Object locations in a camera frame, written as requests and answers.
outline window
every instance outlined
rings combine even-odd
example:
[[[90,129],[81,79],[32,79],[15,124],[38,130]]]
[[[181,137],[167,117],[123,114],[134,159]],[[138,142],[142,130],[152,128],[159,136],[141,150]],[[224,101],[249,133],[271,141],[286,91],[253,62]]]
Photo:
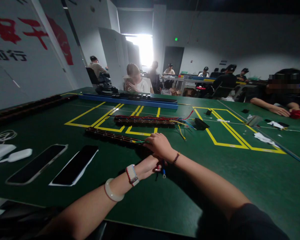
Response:
[[[150,67],[153,62],[152,35],[125,34],[127,41],[139,46],[140,61],[142,66]]]

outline small black component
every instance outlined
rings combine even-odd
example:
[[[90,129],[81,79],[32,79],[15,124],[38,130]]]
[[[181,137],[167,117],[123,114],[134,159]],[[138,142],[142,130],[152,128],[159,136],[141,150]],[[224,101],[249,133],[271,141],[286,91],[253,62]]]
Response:
[[[194,122],[196,124],[197,130],[205,130],[206,128],[210,127],[208,124],[206,124],[204,121],[202,121],[199,118],[195,118]]]
[[[281,126],[283,127],[289,127],[290,125],[286,124],[286,123],[282,123],[282,122],[278,122]]]

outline person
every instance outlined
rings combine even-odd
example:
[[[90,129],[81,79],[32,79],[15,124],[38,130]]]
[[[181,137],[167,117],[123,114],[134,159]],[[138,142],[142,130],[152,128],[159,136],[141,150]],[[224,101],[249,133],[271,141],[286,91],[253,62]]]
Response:
[[[142,78],[137,65],[130,63],[127,65],[128,77],[125,78],[124,90],[141,93],[151,93],[150,79]]]
[[[248,68],[242,69],[241,73],[236,75],[237,79],[241,82],[248,82],[249,80],[247,80],[247,77],[245,76],[245,74],[248,72],[249,72]]]
[[[236,70],[236,68],[237,65],[235,64],[230,64],[229,66],[227,66],[227,68],[225,69],[225,74],[220,75],[216,80],[214,80],[212,84],[213,89],[216,90],[222,82],[226,84],[227,87],[233,86],[234,88],[236,86],[237,77],[233,75],[233,72]]]
[[[300,70],[294,68],[282,69],[271,75],[268,84],[251,88],[246,93],[246,101],[259,107],[268,109],[270,112],[289,117],[293,110],[300,110],[290,93],[298,93],[300,84]],[[289,108],[275,106],[278,103]]]
[[[142,184],[142,180],[156,170],[160,171],[159,163],[164,164],[164,159],[181,169],[198,187],[198,191],[221,210],[227,219],[227,239],[289,239],[271,218],[253,205],[239,189],[173,149],[162,133],[152,133],[145,140],[149,143],[144,146],[154,154],[134,166],[136,177],[131,177],[131,167],[127,167],[129,173],[124,172],[112,180],[109,179],[106,186],[102,185],[79,198],[42,229],[37,238],[85,239],[102,222],[117,201],[125,200],[122,197],[132,188],[130,178],[136,181],[138,178],[138,184]]]
[[[209,70],[208,67],[204,67],[203,72],[198,74],[198,77],[209,77],[207,71]]]
[[[169,68],[167,68],[167,69],[163,72],[163,75],[165,75],[165,74],[176,75],[176,73],[174,72],[174,70],[173,70],[172,68],[173,68],[172,63],[169,63]]]
[[[102,73],[106,73],[107,70],[105,70],[100,64],[99,64],[99,60],[95,57],[95,56],[91,56],[90,57],[90,60],[91,60],[91,63],[88,65],[89,68],[91,68],[94,73],[96,74],[98,80],[100,79],[99,78],[99,75],[100,75],[100,72]]]
[[[158,68],[158,61],[153,61],[151,68],[148,71],[147,76],[150,78],[151,80],[151,85],[153,87],[154,93],[160,94],[160,81],[159,79],[161,79],[163,76],[161,73],[157,72],[157,68]]]

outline wrist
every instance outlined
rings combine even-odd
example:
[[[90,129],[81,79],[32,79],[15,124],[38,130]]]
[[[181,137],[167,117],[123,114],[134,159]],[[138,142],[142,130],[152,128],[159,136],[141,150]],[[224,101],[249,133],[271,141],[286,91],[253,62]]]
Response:
[[[169,163],[173,163],[174,159],[177,156],[178,151],[171,149],[170,151],[168,151],[167,156],[165,157],[165,160],[168,161]]]

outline black smartphone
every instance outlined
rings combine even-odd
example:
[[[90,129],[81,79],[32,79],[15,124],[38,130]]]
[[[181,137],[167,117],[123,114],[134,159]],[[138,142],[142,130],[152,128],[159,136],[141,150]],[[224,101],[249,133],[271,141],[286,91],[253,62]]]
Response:
[[[6,184],[10,185],[26,185],[32,182],[40,173],[48,167],[57,157],[59,157],[68,145],[51,145],[31,162],[14,173],[6,180]]]
[[[98,151],[97,146],[84,146],[52,181],[53,184],[71,185],[91,158]]]

